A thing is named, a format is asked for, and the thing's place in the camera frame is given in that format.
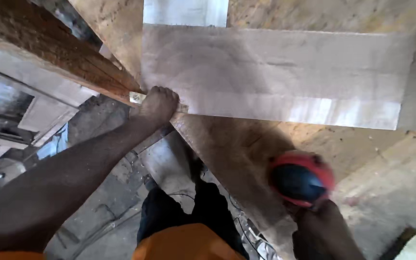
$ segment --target electrical cable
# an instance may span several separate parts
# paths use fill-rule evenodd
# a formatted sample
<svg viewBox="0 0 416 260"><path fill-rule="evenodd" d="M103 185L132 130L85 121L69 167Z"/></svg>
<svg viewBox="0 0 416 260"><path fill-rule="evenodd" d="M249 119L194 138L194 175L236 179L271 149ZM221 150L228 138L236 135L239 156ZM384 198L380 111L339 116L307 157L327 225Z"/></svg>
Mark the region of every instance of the electrical cable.
<svg viewBox="0 0 416 260"><path fill-rule="evenodd" d="M170 196L172 196L172 195L183 195L183 196L187 196L187 197L189 197L189 198L191 198L195 201L195 199L193 197L191 197L190 195L184 194L184 193L171 193L171 194L168 194L168 195L170 195Z"/></svg>
<svg viewBox="0 0 416 260"><path fill-rule="evenodd" d="M240 223L240 218L239 217L236 217L236 218L234 218L234 221L235 220L238 220L239 221L239 226L240 226L240 228L242 229L242 231L243 231L243 234L245 235L245 237L246 237L246 239L248 240L248 242L250 242L250 245L251 245L251 247L256 251L256 253L258 254L258 256L260 256L262 259L264 259L264 260L266 260L259 252L258 252L258 250L256 250L256 248L255 248L255 246L253 245L253 243L251 243L251 241L250 241L250 239L248 238L248 236L246 235L246 233L245 233L245 230L243 229L243 227L242 227L242 223Z"/></svg>

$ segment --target red and blue power sander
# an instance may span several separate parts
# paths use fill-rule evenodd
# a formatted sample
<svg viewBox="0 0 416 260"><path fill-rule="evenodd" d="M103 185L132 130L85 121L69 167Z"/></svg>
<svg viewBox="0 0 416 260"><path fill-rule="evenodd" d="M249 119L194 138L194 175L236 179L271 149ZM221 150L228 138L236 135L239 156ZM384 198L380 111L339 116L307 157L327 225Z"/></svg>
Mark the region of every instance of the red and blue power sander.
<svg viewBox="0 0 416 260"><path fill-rule="evenodd" d="M308 209L327 199L335 188L332 169L322 157L298 150L274 158L268 181L286 201Z"/></svg>

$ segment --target wood grain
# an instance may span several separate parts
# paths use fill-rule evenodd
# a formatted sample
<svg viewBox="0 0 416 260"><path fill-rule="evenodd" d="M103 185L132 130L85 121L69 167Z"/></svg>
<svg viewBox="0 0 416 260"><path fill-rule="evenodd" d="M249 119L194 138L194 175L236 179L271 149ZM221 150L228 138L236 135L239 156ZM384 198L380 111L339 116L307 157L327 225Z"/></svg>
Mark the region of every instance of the wood grain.
<svg viewBox="0 0 416 260"><path fill-rule="evenodd" d="M69 1L126 70L141 83L144 0Z"/></svg>
<svg viewBox="0 0 416 260"><path fill-rule="evenodd" d="M0 0L0 50L130 104L134 78L69 34L68 28L25 0Z"/></svg>

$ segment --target black pants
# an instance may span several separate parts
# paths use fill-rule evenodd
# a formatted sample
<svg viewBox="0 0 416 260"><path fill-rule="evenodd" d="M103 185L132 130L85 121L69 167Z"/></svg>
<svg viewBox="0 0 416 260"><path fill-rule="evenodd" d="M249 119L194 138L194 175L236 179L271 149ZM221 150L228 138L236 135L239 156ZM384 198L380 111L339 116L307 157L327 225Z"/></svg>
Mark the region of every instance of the black pants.
<svg viewBox="0 0 416 260"><path fill-rule="evenodd" d="M137 243L166 228L192 223L202 223L214 231L232 249L249 259L234 220L228 209L226 198L219 193L214 183L197 182L195 206L192 214L186 214L173 198L162 189L152 189L142 204L142 216Z"/></svg>

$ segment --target wooden plank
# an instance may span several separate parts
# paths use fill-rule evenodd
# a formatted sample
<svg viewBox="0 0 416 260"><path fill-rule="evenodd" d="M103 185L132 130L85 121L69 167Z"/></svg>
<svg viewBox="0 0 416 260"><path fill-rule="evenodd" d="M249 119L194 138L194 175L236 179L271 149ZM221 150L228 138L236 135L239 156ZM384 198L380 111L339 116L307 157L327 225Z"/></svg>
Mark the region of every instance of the wooden plank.
<svg viewBox="0 0 416 260"><path fill-rule="evenodd" d="M144 0L69 0L69 2L126 70L138 83L141 83Z"/></svg>
<svg viewBox="0 0 416 260"><path fill-rule="evenodd" d="M0 0L0 50L130 104L134 78L70 35L46 10L25 0Z"/></svg>
<svg viewBox="0 0 416 260"><path fill-rule="evenodd" d="M406 32L416 28L416 0L402 1L402 4L389 0L364 0L349 5L342 4L340 0L230 0L229 5L228 24L232 27L350 32ZM327 15L333 14L333 8L337 13L336 20L332 15ZM88 10L85 6L82 12L83 16L88 12L91 12L88 15L92 17L98 15L96 7ZM119 19L129 19L131 23L134 21L132 17ZM112 35L109 31L115 30L114 24L93 29L103 35ZM123 28L117 28L117 31L123 32ZM127 47L120 37L107 39L107 46L110 49ZM117 58L123 62L123 56L126 53ZM290 140L295 146L309 151L317 148L323 153L331 151L331 158L335 155L333 152L347 154L338 161L338 172L341 173L338 178L343 179L367 160L380 158L377 151L386 149L398 140L409 138L404 137L401 131L384 132L371 138L374 136L372 131L378 130L359 132L360 129L344 127L341 130L328 130L324 125L283 125L285 123L277 121L189 114L178 114L171 123L240 203L247 216L255 222L279 254L291 259L293 252L290 235L296 226L285 218L286 212L281 200L265 184L264 171L268 158L293 149ZM348 145L340 146L346 139L351 139ZM386 143L378 148L379 142L385 139ZM355 140L362 142L362 150L358 150L359 143Z"/></svg>
<svg viewBox="0 0 416 260"><path fill-rule="evenodd" d="M7 146L9 148L16 148L16 149L20 149L23 150L25 148L27 148L27 144L25 143L19 143L19 142L15 142L12 140L6 140L6 139L1 139L0 138L0 145L1 146Z"/></svg>
<svg viewBox="0 0 416 260"><path fill-rule="evenodd" d="M409 33L145 25L142 88L190 114L395 130L415 49Z"/></svg>

